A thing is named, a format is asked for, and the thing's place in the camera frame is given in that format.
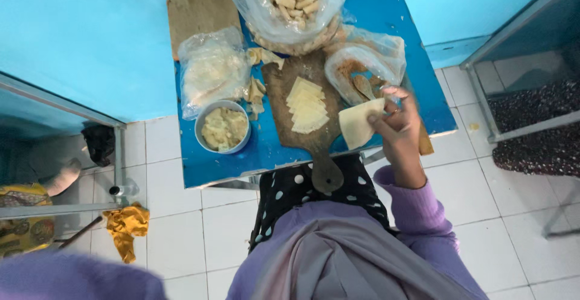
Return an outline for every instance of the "wooden spoon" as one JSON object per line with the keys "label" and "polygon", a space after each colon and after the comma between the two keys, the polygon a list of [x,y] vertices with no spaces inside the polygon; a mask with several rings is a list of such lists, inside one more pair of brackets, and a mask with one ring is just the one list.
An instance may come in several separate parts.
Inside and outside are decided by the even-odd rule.
{"label": "wooden spoon", "polygon": [[375,100],[376,97],[372,94],[371,83],[363,75],[356,75],[353,78],[354,86],[361,92],[368,100]]}

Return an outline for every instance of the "black plastic bag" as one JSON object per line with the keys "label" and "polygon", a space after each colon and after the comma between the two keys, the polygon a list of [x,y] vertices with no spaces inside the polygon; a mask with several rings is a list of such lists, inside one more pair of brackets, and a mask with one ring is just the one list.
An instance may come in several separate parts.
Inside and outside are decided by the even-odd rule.
{"label": "black plastic bag", "polygon": [[86,127],[81,131],[89,147],[91,160],[100,167],[111,164],[107,157],[115,151],[115,131],[110,126],[98,125]]}

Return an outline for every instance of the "cutting board handle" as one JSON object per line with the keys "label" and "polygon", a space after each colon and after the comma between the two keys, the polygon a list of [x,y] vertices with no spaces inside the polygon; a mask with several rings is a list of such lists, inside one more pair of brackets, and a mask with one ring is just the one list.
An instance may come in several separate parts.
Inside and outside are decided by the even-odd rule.
{"label": "cutting board handle", "polygon": [[312,184],[319,192],[333,192],[344,183],[342,172],[334,163],[328,150],[311,151],[312,155]]}

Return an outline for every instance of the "blue table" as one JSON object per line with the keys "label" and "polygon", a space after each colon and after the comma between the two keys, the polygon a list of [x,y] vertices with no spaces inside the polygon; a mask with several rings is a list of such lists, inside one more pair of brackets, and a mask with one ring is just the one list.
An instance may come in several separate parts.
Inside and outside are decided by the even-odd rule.
{"label": "blue table", "polygon": [[[407,74],[415,90],[419,112],[428,133],[457,129],[405,0],[346,0],[344,7],[357,18],[355,26],[401,36],[405,40]],[[251,42],[243,18],[240,17],[240,20],[246,41],[250,47],[257,47],[257,44]],[[176,62],[175,66],[177,94],[181,96],[179,63]],[[263,82],[262,65],[254,66],[252,75]],[[236,154],[220,155],[208,152],[199,145],[195,139],[195,121],[182,119],[181,104],[178,104],[185,187],[213,185],[311,161],[312,157],[308,152],[280,145],[267,96],[264,98],[264,109],[265,112],[259,115],[258,121],[251,122],[252,134],[244,149]],[[330,146],[330,153],[355,153],[381,145],[381,137],[374,135],[364,147],[348,152],[344,139],[339,136]]]}

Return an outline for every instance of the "plastic wrap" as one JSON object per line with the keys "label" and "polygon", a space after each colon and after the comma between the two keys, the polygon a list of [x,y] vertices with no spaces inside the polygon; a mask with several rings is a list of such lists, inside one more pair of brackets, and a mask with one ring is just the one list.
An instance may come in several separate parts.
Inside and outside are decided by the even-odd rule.
{"label": "plastic wrap", "polygon": [[275,52],[301,55],[321,47],[332,38],[340,23],[340,11],[345,0],[318,0],[315,20],[308,20],[304,29],[286,21],[270,0],[233,1],[254,34],[256,43]]}
{"label": "plastic wrap", "polygon": [[407,67],[405,42],[401,37],[377,34],[350,25],[343,25],[324,51],[328,54],[324,73],[351,106],[366,101],[355,90],[353,73],[368,71],[380,79],[381,85],[399,86]]}
{"label": "plastic wrap", "polygon": [[237,27],[197,34],[179,45],[182,117],[197,118],[206,105],[248,96],[250,58]]}

